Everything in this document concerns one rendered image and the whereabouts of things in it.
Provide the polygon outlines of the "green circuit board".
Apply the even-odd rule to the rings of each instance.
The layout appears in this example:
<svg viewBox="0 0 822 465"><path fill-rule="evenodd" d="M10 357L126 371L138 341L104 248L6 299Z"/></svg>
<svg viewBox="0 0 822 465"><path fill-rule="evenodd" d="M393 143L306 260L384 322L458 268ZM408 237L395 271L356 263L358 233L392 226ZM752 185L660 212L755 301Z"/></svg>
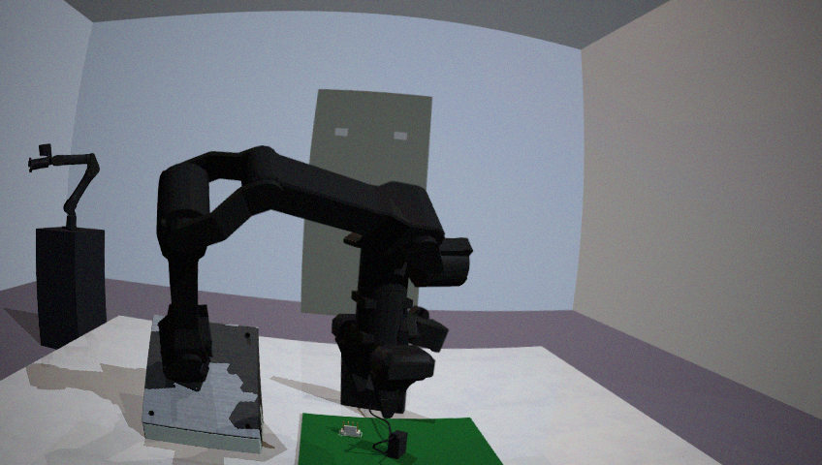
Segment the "green circuit board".
<svg viewBox="0 0 822 465"><path fill-rule="evenodd" d="M302 413L299 465L503 465L472 418L384 418L407 432L399 459L373 449L388 440L379 418Z"/></svg>

